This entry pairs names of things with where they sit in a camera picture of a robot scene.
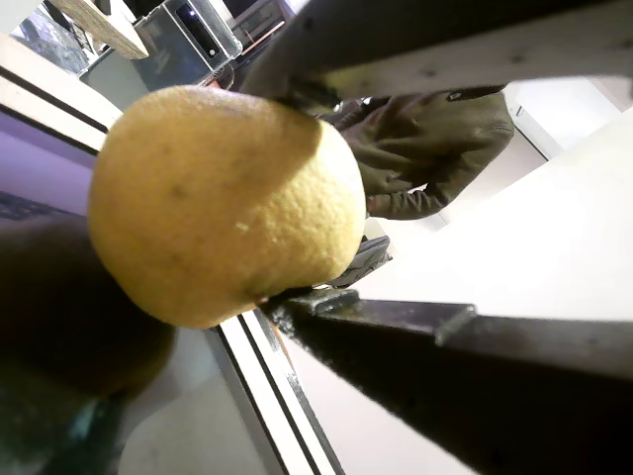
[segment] person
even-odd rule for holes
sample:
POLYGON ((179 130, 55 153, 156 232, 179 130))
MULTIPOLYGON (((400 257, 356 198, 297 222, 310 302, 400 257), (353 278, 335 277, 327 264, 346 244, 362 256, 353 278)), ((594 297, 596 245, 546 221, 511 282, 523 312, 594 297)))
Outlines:
POLYGON ((452 202, 512 139, 501 89, 372 99, 339 120, 369 215, 418 220, 452 202))

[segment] lemon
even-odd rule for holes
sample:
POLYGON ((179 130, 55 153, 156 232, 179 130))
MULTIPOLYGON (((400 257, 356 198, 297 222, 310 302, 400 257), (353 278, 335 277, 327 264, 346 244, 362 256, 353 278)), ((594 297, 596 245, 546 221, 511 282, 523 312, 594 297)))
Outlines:
POLYGON ((97 158, 88 214, 92 243, 129 297, 188 328, 337 277, 364 219, 356 161, 332 126, 197 87, 126 110, 97 158))

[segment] white surface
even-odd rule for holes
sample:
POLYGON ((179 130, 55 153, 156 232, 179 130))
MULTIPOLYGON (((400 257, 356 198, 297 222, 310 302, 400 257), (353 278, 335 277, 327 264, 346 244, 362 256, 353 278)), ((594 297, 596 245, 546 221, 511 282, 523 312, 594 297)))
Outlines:
POLYGON ((0 0, 0 34, 10 34, 43 0, 0 0))
POLYGON ((630 320, 633 111, 359 282, 483 314, 630 320))

